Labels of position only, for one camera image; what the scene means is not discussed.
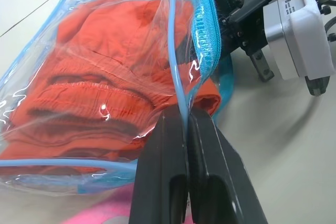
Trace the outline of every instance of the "pink fabric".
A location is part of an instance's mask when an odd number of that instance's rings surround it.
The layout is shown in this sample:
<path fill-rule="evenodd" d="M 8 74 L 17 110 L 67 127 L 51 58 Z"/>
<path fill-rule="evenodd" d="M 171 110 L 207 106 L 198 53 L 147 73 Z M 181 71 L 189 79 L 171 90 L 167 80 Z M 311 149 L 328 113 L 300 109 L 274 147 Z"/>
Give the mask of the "pink fabric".
<path fill-rule="evenodd" d="M 62 224 L 104 224 L 116 217 L 128 217 L 131 211 L 132 194 L 133 185 L 118 188 L 110 198 L 82 211 Z M 191 216 L 186 218 L 185 224 L 193 224 Z"/>

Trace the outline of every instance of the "folded orange garment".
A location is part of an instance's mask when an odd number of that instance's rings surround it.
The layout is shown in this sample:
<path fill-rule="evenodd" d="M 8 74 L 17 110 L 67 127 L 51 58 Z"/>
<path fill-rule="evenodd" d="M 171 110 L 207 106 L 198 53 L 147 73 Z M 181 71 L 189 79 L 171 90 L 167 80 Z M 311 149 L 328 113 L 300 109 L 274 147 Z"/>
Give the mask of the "folded orange garment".
<path fill-rule="evenodd" d="M 10 116 L 0 159 L 136 159 L 160 112 L 177 104 L 169 68 L 162 0 L 97 0 L 59 24 L 55 49 Z M 175 45 L 187 36 L 193 9 L 177 3 Z M 190 63 L 179 65 L 185 89 L 199 81 Z M 195 105 L 213 114 L 221 97 L 211 80 Z M 2 174 L 82 174 L 65 167 L 2 168 Z"/>

